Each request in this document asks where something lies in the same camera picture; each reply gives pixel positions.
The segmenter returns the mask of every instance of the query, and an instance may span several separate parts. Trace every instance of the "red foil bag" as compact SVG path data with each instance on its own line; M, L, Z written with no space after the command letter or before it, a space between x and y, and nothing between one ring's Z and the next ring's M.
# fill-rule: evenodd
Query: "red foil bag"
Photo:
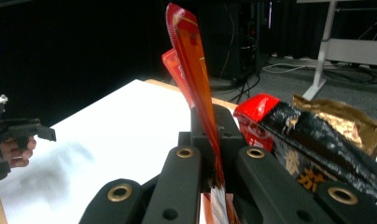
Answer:
M315 114L259 94L238 105L234 117L249 145L269 150L308 190L338 180L377 200L377 162Z

